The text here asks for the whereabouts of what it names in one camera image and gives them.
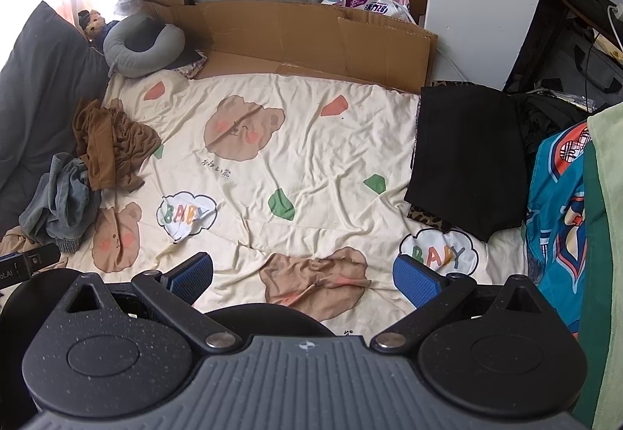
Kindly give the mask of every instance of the crosshair logo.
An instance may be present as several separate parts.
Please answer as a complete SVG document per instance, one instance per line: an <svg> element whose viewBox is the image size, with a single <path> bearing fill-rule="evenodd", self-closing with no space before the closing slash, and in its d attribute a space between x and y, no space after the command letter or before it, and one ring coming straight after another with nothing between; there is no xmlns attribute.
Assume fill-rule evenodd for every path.
<svg viewBox="0 0 623 430"><path fill-rule="evenodd" d="M304 349L305 351L310 351L316 347L316 344L314 342L310 342L309 340L306 340L305 342L301 342L298 345L298 347L300 347L301 349Z"/></svg>

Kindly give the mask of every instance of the metal screw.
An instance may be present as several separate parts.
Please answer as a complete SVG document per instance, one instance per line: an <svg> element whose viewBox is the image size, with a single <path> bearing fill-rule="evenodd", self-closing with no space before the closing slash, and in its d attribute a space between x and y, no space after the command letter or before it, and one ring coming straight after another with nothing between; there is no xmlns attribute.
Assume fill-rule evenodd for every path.
<svg viewBox="0 0 623 430"><path fill-rule="evenodd" d="M233 346L235 343L236 337L228 331L217 331L206 337L206 345L214 349L225 349Z"/></svg>
<svg viewBox="0 0 623 430"><path fill-rule="evenodd" d="M376 343L383 349L396 349L404 346L407 343L407 339L400 333L393 331L386 331L376 336Z"/></svg>

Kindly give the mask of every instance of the gray pillow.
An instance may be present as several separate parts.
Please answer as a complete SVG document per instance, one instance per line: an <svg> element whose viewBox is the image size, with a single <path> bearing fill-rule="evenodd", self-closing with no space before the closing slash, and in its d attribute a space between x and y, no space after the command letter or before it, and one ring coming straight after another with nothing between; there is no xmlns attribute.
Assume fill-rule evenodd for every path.
<svg viewBox="0 0 623 430"><path fill-rule="evenodd" d="M111 72L138 78L162 70L179 57L186 40L182 29L172 24L164 26L153 46L144 52L134 52L126 46L126 41L144 30L150 21L151 17L146 14L130 15L108 32L104 55Z"/></svg>
<svg viewBox="0 0 623 430"><path fill-rule="evenodd" d="M81 98L103 99L104 56L41 2L0 71L0 237L18 225L52 156L74 152Z"/></svg>

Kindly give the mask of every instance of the green blanket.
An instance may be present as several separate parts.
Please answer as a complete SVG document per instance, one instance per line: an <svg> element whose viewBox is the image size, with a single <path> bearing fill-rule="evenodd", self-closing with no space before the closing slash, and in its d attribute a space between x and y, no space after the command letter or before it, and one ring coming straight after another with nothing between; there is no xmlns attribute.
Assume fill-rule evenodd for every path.
<svg viewBox="0 0 623 430"><path fill-rule="evenodd" d="M596 430L623 423L623 104L588 120L585 149L589 251L579 340L589 374L574 415Z"/></svg>

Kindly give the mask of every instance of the stuffed toy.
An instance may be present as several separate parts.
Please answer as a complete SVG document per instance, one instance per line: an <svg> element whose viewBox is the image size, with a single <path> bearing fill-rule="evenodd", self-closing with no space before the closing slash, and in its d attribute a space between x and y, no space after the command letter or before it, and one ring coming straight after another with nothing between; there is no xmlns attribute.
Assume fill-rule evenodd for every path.
<svg viewBox="0 0 623 430"><path fill-rule="evenodd" d="M93 48L104 53L104 39L119 21L113 20L106 23L102 14L97 10L91 10L90 12L83 10L79 12L78 21L86 39L91 42Z"/></svg>

